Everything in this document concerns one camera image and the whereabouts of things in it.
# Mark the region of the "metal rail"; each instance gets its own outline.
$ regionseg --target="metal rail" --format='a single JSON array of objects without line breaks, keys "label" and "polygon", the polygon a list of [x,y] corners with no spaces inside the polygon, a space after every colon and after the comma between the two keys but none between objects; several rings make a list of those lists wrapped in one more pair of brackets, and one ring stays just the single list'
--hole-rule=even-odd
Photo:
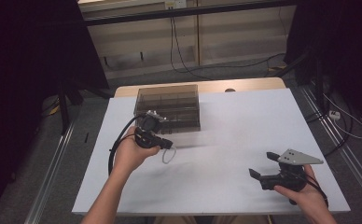
[{"label": "metal rail", "polygon": [[59,26],[95,26],[112,23],[121,23],[129,21],[148,21],[173,17],[185,17],[203,14],[212,14],[219,12],[242,11],[250,9],[268,8],[268,7],[287,7],[303,3],[303,0],[261,0],[248,3],[227,4],[220,6],[209,7],[186,7],[172,10],[160,10],[152,12],[143,12],[137,14],[120,15],[120,16],[107,16],[88,18],[84,21],[63,21],[63,22],[49,22],[41,23],[38,26],[44,27],[59,27]]},{"label": "metal rail", "polygon": [[[320,116],[320,110],[318,106],[315,104],[315,98],[314,94],[308,90],[305,89],[302,90],[302,93],[306,97],[306,100],[308,101],[309,105],[311,106],[312,110]],[[336,126],[333,124],[333,122],[327,117],[322,117],[320,119],[321,124],[323,125],[324,129],[326,130],[327,134],[329,135],[332,142],[335,144],[335,146],[341,141],[342,136],[341,133],[337,130]],[[353,151],[350,149],[350,147],[345,143],[343,147],[340,150],[341,156],[343,157],[344,161],[352,171],[352,173],[355,176],[355,179],[358,181],[358,183],[362,187],[362,164],[357,159]]]},{"label": "metal rail", "polygon": [[39,223],[39,220],[44,212],[44,208],[47,204],[50,192],[52,190],[53,183],[55,181],[56,175],[59,171],[59,167],[62,163],[62,158],[65,150],[67,149],[68,142],[70,141],[71,135],[74,130],[74,126],[77,122],[80,108],[77,109],[75,118],[71,121],[68,129],[65,134],[62,135],[59,145],[56,148],[53,159],[49,165],[47,174],[42,182],[41,188],[39,189],[38,194],[35,196],[32,207],[30,208],[29,214],[27,215],[25,224],[35,224]]}]

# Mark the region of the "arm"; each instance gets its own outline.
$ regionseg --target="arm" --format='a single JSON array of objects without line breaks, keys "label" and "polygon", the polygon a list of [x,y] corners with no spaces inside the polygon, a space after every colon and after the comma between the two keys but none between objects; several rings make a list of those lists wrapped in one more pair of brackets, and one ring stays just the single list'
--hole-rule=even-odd
[{"label": "arm", "polygon": [[[311,165],[304,165],[304,170],[307,175],[315,179]],[[275,186],[274,190],[296,202],[310,223],[336,224],[336,220],[327,209],[323,196],[314,187],[306,185],[304,189],[296,192],[282,186]]]},{"label": "arm", "polygon": [[[125,134],[133,134],[131,127]],[[82,223],[114,223],[118,210],[120,195],[130,174],[140,166],[147,157],[156,155],[159,147],[145,149],[137,146],[134,136],[125,138],[117,149],[114,168],[105,182],[102,191],[91,206]]]}]

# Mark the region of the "forearm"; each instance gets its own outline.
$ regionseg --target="forearm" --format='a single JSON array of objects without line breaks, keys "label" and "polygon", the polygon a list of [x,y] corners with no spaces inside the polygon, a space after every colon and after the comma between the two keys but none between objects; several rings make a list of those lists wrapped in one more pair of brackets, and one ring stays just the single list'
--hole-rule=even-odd
[{"label": "forearm", "polygon": [[329,212],[323,212],[317,216],[308,216],[307,219],[312,224],[336,224],[335,218]]},{"label": "forearm", "polygon": [[114,168],[82,223],[114,223],[120,195],[129,175],[129,172]]}]

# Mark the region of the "black cable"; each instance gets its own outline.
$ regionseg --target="black cable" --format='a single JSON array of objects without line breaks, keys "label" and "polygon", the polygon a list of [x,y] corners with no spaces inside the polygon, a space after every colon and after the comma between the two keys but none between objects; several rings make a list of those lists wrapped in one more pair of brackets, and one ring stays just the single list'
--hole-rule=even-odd
[{"label": "black cable", "polygon": [[324,202],[326,203],[327,207],[329,207],[327,195],[326,195],[326,194],[324,193],[324,191],[320,188],[320,185],[318,184],[318,181],[315,180],[312,176],[309,176],[309,175],[305,174],[305,175],[307,175],[308,177],[310,177],[310,178],[315,182],[315,184],[314,184],[312,181],[308,180],[307,178],[304,178],[304,177],[302,177],[302,176],[300,176],[300,175],[298,175],[298,174],[289,172],[289,171],[287,171],[287,170],[283,170],[282,172],[284,172],[284,173],[286,173],[286,174],[289,174],[289,175],[293,175],[294,177],[296,177],[296,178],[298,178],[298,179],[300,179],[300,180],[303,180],[304,182],[306,182],[307,184],[309,184],[310,186],[312,186],[313,188],[315,188],[315,189],[321,194],[321,196],[323,196]]},{"label": "black cable", "polygon": [[280,22],[281,22],[281,24],[282,24],[282,26],[283,26],[285,40],[287,40],[285,26],[284,26],[284,23],[283,23],[283,19],[281,18],[281,7],[279,7],[278,17],[279,17]]},{"label": "black cable", "polygon": [[43,109],[43,110],[41,111],[41,113],[47,111],[48,109],[50,109],[53,105],[55,105],[55,104],[58,103],[58,102],[59,102],[59,97],[57,97],[56,100],[55,100],[52,104],[50,104],[50,105],[47,106],[45,109]]},{"label": "black cable", "polygon": [[[327,102],[327,106],[325,106],[324,111],[322,111],[321,113],[320,112],[315,112],[315,113],[313,113],[311,115],[306,116],[305,117],[306,122],[307,123],[312,123],[312,122],[314,122],[316,120],[319,120],[319,119],[323,118],[328,112],[329,112],[329,102]],[[311,118],[314,115],[318,115],[318,117],[316,117],[314,119],[307,120],[307,119]]]},{"label": "black cable", "polygon": [[[267,59],[265,59],[263,61],[260,61],[260,62],[257,62],[257,63],[245,64],[245,65],[215,65],[215,66],[200,66],[200,67],[195,67],[195,68],[187,68],[185,66],[184,62],[183,62],[181,52],[180,52],[180,48],[179,48],[179,45],[178,45],[178,38],[177,38],[174,18],[171,18],[171,23],[172,23],[172,47],[171,47],[171,50],[170,50],[170,62],[172,64],[172,68],[175,70],[175,72],[178,72],[178,73],[190,73],[191,74],[191,72],[193,72],[193,71],[202,70],[202,69],[209,69],[209,68],[244,68],[244,67],[250,67],[250,66],[261,64],[261,63],[266,63],[268,60],[270,60],[272,58],[275,58],[277,56],[285,55],[285,53],[278,53],[278,54],[272,55],[271,57],[269,57],[269,58],[267,58]],[[173,36],[175,36],[175,41],[176,41],[176,44],[177,44],[178,53],[180,55],[181,62],[184,65],[184,67],[186,68],[187,71],[177,70],[174,67],[174,63],[173,63]]]},{"label": "black cable", "polygon": [[110,153],[109,153],[109,158],[108,158],[108,175],[111,175],[111,171],[112,168],[114,167],[114,157],[115,157],[115,152],[117,151],[117,148],[119,147],[119,144],[121,141],[123,141],[123,139],[121,139],[121,137],[123,136],[123,134],[125,134],[126,130],[129,128],[129,126],[131,126],[131,124],[139,118],[142,118],[144,115],[138,115],[134,118],[132,118],[128,124],[126,124],[126,126],[123,128],[122,132],[120,132],[117,141],[115,141],[114,145],[112,146],[111,149],[109,149]]},{"label": "black cable", "polygon": [[[352,111],[352,108],[350,107],[350,104],[346,100],[344,100],[344,102],[347,105],[347,109],[349,110],[349,114],[353,115],[353,111]],[[353,119],[350,119],[350,128],[348,130],[348,133],[350,133],[352,131],[353,125],[354,125],[354,121],[353,121]],[[347,140],[349,139],[350,134],[348,134],[348,133],[345,133],[342,140],[333,149],[331,149],[328,153],[324,154],[324,157],[328,157],[328,156],[332,155],[334,152],[336,152],[338,149],[340,149],[347,142]]]},{"label": "black cable", "polygon": [[263,76],[263,77],[267,77],[268,74],[269,74],[269,60],[266,61],[266,74],[265,74],[265,76]]},{"label": "black cable", "polygon": [[191,75],[193,75],[194,77],[200,77],[200,78],[204,78],[204,79],[207,79],[207,80],[213,80],[212,78],[209,78],[209,77],[202,77],[202,76],[199,76],[199,75],[196,75],[196,74],[193,74],[184,64],[184,60],[182,59],[182,55],[181,55],[181,51],[180,51],[180,47],[178,45],[178,37],[177,37],[177,30],[176,30],[176,27],[175,27],[175,20],[174,18],[170,18],[170,21],[172,23],[172,49],[170,51],[170,61],[172,63],[172,67],[173,69],[176,71],[176,72],[179,72],[177,71],[175,68],[174,68],[174,65],[173,65],[173,26],[174,26],[174,36],[175,36],[175,42],[177,44],[177,49],[178,49],[178,54],[180,56],[180,59],[181,59],[181,63],[184,65],[185,69],[187,69],[187,73],[190,73]]}]

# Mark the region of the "white cable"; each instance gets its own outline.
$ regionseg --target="white cable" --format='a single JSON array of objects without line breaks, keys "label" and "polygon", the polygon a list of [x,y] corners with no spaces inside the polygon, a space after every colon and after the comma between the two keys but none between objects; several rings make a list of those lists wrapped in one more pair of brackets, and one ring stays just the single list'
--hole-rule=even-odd
[{"label": "white cable", "polygon": [[175,146],[172,146],[171,148],[173,148],[174,149],[174,154],[173,154],[173,156],[168,160],[168,161],[165,161],[164,160],[164,155],[166,155],[166,152],[167,152],[167,150],[169,150],[169,149],[164,149],[164,151],[163,151],[163,154],[162,154],[162,156],[161,156],[161,161],[164,163],[164,164],[169,164],[169,162],[171,162],[172,160],[173,160],[173,158],[174,158],[174,156],[175,156],[175,153],[177,152],[177,147],[175,147]]},{"label": "white cable", "polygon": [[[329,100],[333,105],[335,105],[335,103],[333,103],[325,94],[323,94],[323,95],[327,98],[327,100]],[[343,109],[341,109],[340,107],[338,107],[337,105],[335,105],[335,107],[338,108],[341,112],[343,112],[343,113],[345,113],[346,115],[350,116],[350,118],[354,119],[355,121],[357,121],[357,122],[362,126],[362,122],[361,122],[361,121],[359,121],[358,119],[356,119],[355,117],[353,117],[352,115],[350,115],[349,113],[347,113],[346,111],[344,111]],[[356,135],[354,135],[354,134],[352,134],[352,133],[346,132],[344,129],[342,129],[342,128],[336,123],[336,120],[335,120],[335,119],[333,120],[333,122],[334,122],[335,126],[338,127],[342,132],[347,133],[347,134],[349,134],[350,136],[352,136],[352,137],[354,137],[354,138],[362,139],[361,136],[356,136]]]}]

